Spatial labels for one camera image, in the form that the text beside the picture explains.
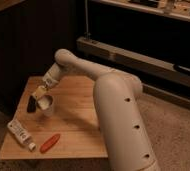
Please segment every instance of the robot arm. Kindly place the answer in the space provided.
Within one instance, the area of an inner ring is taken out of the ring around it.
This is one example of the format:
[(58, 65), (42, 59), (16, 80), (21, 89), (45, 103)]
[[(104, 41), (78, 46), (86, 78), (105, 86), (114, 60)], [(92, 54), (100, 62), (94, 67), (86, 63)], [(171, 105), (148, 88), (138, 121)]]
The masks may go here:
[(140, 116), (136, 100), (142, 92), (138, 77), (107, 66), (77, 58), (60, 49), (55, 63), (42, 78), (44, 85), (32, 94), (39, 100), (58, 84), (67, 67), (75, 67), (95, 81), (94, 105), (115, 171), (158, 171), (158, 163)]

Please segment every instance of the white cup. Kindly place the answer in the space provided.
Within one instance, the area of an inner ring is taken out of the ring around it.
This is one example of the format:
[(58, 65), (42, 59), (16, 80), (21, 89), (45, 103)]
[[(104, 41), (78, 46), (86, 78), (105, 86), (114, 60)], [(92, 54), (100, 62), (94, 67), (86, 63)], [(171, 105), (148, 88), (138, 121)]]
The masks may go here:
[(44, 95), (37, 101), (38, 108), (45, 116), (52, 116), (54, 114), (54, 101), (52, 96)]

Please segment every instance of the floor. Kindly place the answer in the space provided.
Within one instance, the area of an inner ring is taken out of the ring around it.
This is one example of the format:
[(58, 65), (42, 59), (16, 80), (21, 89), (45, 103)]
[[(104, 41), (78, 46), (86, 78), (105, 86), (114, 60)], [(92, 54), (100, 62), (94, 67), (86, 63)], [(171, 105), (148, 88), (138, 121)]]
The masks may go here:
[[(190, 171), (190, 111), (143, 94), (138, 99), (162, 171)], [(11, 118), (0, 112), (0, 148)], [(108, 171), (107, 159), (0, 160), (0, 171)]]

